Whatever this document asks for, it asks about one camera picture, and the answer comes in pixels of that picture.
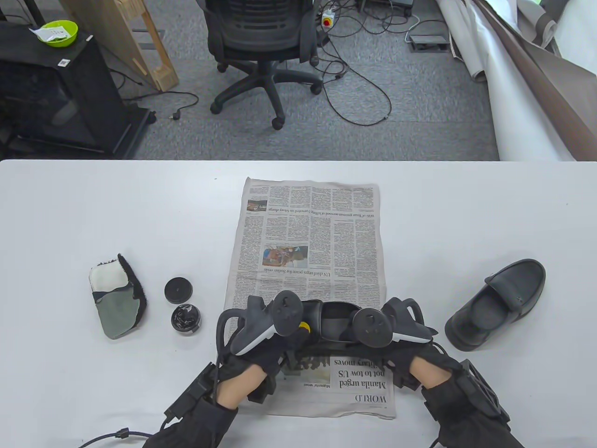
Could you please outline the person's left hand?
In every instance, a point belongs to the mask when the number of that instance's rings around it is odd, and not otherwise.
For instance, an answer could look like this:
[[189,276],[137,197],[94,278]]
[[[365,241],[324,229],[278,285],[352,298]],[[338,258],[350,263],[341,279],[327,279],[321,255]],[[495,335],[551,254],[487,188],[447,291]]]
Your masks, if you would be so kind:
[[302,322],[290,336],[273,335],[261,341],[256,347],[243,354],[232,354],[230,345],[220,352],[222,368],[226,374],[220,374],[215,400],[226,409],[235,410],[255,390],[258,390],[270,377],[280,370],[279,361],[288,351],[300,348],[311,333],[308,324]]

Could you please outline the person's right hand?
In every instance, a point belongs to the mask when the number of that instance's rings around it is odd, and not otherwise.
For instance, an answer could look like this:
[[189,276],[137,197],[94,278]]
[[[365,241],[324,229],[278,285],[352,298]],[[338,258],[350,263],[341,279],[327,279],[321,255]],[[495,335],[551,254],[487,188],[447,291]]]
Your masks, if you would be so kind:
[[416,390],[420,385],[431,388],[411,373],[416,357],[453,375],[464,370],[461,363],[434,345],[437,331],[424,324],[422,311],[412,298],[392,297],[381,309],[362,308],[354,312],[346,335],[353,342],[347,355],[390,369],[399,388],[407,386]]

